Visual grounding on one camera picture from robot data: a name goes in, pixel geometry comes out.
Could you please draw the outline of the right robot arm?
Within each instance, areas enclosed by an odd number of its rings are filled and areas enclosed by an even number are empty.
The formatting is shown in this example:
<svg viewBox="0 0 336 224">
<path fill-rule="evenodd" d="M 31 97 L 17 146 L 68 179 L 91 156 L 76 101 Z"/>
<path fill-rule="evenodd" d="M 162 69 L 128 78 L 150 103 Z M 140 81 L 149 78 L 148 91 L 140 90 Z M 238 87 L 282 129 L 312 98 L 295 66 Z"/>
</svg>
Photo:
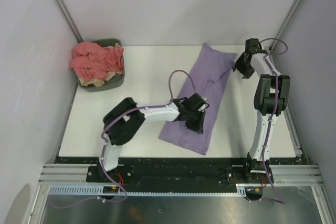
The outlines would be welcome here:
<svg viewBox="0 0 336 224">
<path fill-rule="evenodd" d="M 261 176 L 268 175 L 269 149 L 275 124 L 286 109 L 289 97 L 290 77 L 281 74 L 271 63 L 271 53 L 261 46 L 257 38 L 245 41 L 245 51 L 233 66 L 244 79 L 254 73 L 259 77 L 254 95 L 257 125 L 252 146 L 242 169 L 243 179 L 254 183 Z"/>
</svg>

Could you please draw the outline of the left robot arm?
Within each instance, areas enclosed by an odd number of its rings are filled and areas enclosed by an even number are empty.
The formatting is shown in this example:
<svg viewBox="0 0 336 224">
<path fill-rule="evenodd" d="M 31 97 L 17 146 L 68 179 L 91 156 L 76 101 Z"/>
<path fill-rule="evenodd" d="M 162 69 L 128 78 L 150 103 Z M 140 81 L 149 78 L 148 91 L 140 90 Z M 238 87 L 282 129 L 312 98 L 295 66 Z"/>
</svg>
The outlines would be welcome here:
<svg viewBox="0 0 336 224">
<path fill-rule="evenodd" d="M 189 131 L 202 134 L 208 107 L 206 98 L 198 93 L 157 104 L 136 103 L 131 97 L 125 98 L 103 118 L 101 138 L 105 143 L 99 158 L 98 176 L 105 182 L 115 178 L 123 146 L 132 140 L 143 123 L 181 122 Z"/>
</svg>

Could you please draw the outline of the purple t shirt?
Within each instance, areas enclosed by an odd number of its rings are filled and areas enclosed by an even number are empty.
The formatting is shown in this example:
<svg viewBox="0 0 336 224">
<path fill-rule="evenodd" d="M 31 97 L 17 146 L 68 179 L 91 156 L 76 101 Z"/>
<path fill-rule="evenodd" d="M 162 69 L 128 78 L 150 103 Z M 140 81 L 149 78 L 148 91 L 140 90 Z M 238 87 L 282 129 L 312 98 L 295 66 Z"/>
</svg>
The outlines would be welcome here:
<svg viewBox="0 0 336 224">
<path fill-rule="evenodd" d="M 208 151 L 213 128 L 231 69 L 235 53 L 221 52 L 208 44 L 201 48 L 190 77 L 185 80 L 179 94 L 186 121 L 164 124 L 159 139 L 201 155 Z"/>
</svg>

